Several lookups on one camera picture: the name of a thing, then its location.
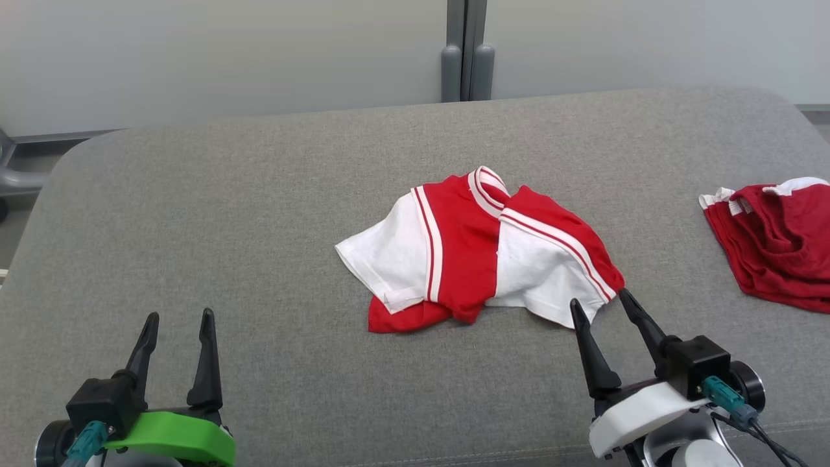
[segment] wheel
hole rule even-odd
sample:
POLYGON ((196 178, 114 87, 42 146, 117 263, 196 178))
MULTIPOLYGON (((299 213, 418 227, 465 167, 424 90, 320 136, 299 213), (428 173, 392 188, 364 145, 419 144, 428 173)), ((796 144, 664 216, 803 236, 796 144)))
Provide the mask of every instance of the wheel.
POLYGON ((0 222, 6 220, 7 215, 8 215, 8 204, 6 204, 6 201, 0 199, 0 222))
POLYGON ((767 394, 764 391, 764 383, 755 370, 742 361, 734 360, 730 363, 730 379, 732 389, 738 391, 747 404, 758 412, 764 410, 767 405, 767 394))
POLYGON ((63 465, 73 441, 75 431, 69 420, 56 420, 47 425, 35 445, 35 467, 63 465))

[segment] teal cable connector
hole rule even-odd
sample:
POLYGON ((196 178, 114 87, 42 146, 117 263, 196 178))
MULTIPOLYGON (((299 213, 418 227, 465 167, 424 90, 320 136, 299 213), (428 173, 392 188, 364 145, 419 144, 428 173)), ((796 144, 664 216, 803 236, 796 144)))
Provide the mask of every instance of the teal cable connector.
POLYGON ((66 461, 64 461, 62 467, 86 465, 92 459, 92 456, 100 451, 109 437, 110 434, 107 433, 106 425, 103 422, 91 421, 86 424, 84 430, 66 452, 66 461))
POLYGON ((744 428, 749 428, 752 420, 758 420, 758 411, 746 403, 744 397, 724 383, 717 376, 703 380, 703 396, 713 404, 723 407, 744 428))

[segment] gray fabric surface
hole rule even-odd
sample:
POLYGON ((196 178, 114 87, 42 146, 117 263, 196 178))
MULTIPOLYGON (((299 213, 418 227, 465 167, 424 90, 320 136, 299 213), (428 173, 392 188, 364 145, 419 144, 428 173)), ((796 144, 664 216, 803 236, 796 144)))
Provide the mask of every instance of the gray fabric surface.
MULTIPOLYGON (((776 96, 692 88, 241 118, 77 146, 0 291, 0 464, 27 464, 80 383, 126 363, 152 311, 147 399, 182 405, 209 306, 239 465, 623 465, 589 454, 572 332, 508 308, 471 327, 366 332, 369 293, 334 244, 409 187, 482 164, 589 222, 668 332, 706 334, 762 375, 771 433, 814 465, 830 456, 830 317, 742 294, 697 203, 830 177, 830 146, 776 96)), ((649 377, 618 301, 594 335, 624 382, 649 377)), ((735 447, 777 462, 745 437, 735 447)))

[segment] red and white shirt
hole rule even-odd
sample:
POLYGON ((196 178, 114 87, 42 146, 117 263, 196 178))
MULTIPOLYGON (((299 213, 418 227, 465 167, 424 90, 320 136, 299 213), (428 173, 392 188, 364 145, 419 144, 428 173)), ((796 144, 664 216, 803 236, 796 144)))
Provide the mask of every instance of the red and white shirt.
POLYGON ((527 307, 573 327, 572 298, 591 319, 624 284, 585 222, 527 187, 511 198, 484 166, 412 189, 336 249, 374 295, 372 332, 450 317, 472 324, 485 305, 527 307))
POLYGON ((375 296, 369 330, 475 322, 496 292, 498 218, 509 197, 482 166, 413 188, 386 219, 339 243, 343 262, 375 296))
POLYGON ((523 186, 500 220, 498 287, 488 305, 526 307, 573 328, 571 299, 593 320, 625 286, 599 236, 550 197, 523 186))
POLYGON ((740 289, 830 312, 830 184, 802 177, 779 185, 721 188, 701 207, 740 289))

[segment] white sleeve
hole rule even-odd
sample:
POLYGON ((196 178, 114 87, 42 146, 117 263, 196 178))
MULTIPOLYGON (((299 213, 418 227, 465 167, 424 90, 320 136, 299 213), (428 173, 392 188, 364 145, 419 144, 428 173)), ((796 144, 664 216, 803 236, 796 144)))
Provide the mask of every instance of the white sleeve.
POLYGON ((396 313, 426 297, 428 241, 410 192, 386 219, 335 246, 366 288, 396 313))
POLYGON ((601 285, 593 280, 599 275, 596 271, 589 272, 588 265, 580 261, 588 258, 587 252, 575 255, 572 246, 561 239, 566 233, 560 233, 554 240, 541 233, 542 223, 523 219, 534 222, 539 231, 502 221, 496 296, 486 304, 526 307, 536 315, 573 329, 570 301, 577 298, 592 321, 599 308, 610 300, 603 294, 613 297, 616 293, 601 278, 601 285))

